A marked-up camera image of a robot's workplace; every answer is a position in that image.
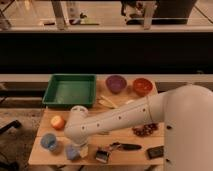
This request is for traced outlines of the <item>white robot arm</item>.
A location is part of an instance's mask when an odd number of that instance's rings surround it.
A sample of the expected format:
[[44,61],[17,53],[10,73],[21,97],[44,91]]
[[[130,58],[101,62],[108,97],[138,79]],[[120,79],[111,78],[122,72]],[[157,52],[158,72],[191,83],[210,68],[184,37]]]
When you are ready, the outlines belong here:
[[213,91],[199,85],[143,97],[95,116],[75,106],[64,134],[80,147],[97,133],[159,122],[164,124],[164,171],[213,171]]

